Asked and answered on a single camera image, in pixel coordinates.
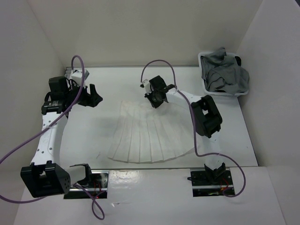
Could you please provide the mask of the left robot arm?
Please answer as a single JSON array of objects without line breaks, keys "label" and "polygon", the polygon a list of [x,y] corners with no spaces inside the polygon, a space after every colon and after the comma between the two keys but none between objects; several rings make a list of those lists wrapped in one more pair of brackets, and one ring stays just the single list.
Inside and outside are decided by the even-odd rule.
[{"label": "left robot arm", "polygon": [[21,169],[21,178],[34,198],[64,195],[76,183],[85,188],[93,183],[88,164],[60,166],[60,147],[69,116],[66,110],[72,102],[96,107],[103,99],[94,84],[81,89],[79,82],[63,76],[49,79],[49,87],[41,108],[43,134],[30,165]]}]

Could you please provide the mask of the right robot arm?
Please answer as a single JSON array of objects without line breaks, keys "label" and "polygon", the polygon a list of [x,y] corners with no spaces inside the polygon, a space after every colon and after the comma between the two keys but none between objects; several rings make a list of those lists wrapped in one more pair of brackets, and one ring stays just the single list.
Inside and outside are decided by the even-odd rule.
[{"label": "right robot arm", "polygon": [[197,96],[179,90],[174,84],[166,85],[161,76],[141,81],[145,97],[152,107],[158,108],[164,102],[188,109],[192,118],[194,148],[198,157],[206,157],[204,169],[206,181],[217,184],[225,173],[226,166],[220,156],[219,131],[223,119],[209,95]]}]

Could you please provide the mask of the white pleated skirt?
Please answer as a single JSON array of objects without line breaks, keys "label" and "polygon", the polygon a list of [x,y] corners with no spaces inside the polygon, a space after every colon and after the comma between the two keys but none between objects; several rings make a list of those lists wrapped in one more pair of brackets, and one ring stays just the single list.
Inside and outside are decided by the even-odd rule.
[{"label": "white pleated skirt", "polygon": [[149,103],[122,101],[107,157],[123,163],[153,164],[185,156],[193,148],[188,109],[172,103],[155,109]]}]

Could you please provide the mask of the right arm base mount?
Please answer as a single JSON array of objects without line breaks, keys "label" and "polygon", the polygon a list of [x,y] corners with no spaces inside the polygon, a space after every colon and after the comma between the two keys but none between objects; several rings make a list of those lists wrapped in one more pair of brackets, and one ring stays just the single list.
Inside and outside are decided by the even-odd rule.
[{"label": "right arm base mount", "polygon": [[187,177],[192,185],[193,197],[209,197],[235,195],[231,172],[226,170],[220,178],[217,178],[215,183],[211,183],[204,169],[190,170],[190,176]]}]

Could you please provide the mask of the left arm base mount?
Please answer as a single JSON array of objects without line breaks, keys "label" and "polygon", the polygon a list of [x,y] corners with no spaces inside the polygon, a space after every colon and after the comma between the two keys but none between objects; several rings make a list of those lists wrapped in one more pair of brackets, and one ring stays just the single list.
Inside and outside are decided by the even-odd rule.
[{"label": "left arm base mount", "polygon": [[[107,198],[107,188],[109,181],[109,171],[92,170],[91,181],[83,185],[84,189],[96,199]],[[80,188],[72,188],[64,195],[63,199],[89,199],[90,197]]]}]

